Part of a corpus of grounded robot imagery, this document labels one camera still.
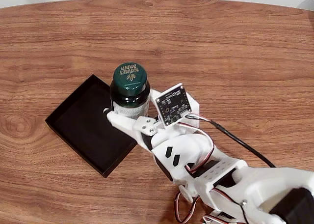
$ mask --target wooden table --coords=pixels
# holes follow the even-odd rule
[[[309,11],[211,0],[0,10],[0,223],[176,223],[177,187],[150,154],[136,147],[104,179],[44,122],[89,75],[109,83],[129,60],[157,90],[184,83],[203,115],[277,166],[314,171],[313,23]],[[230,156],[265,166],[202,128]]]

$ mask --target bottle label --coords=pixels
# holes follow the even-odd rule
[[[113,101],[113,108],[116,114],[123,115],[125,117],[137,119],[140,116],[147,116],[149,107],[149,97],[147,101],[139,107],[136,108],[126,108],[118,105]]]

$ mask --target screw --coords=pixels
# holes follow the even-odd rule
[[[247,200],[244,199],[244,200],[241,201],[241,206],[244,206],[246,204],[247,204]]]

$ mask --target black electronic component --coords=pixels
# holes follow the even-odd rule
[[[156,99],[156,104],[165,126],[176,123],[187,113],[191,112],[191,106],[182,84],[162,93]]]
[[[95,75],[79,86],[47,119],[47,124],[101,175],[107,177],[136,141],[111,126],[109,86]]]
[[[270,212],[287,224],[314,224],[314,199],[305,188],[293,189]]]

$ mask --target sensor board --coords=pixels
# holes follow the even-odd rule
[[[191,106],[182,83],[163,92],[156,98],[156,104],[165,126],[175,124],[191,112]]]

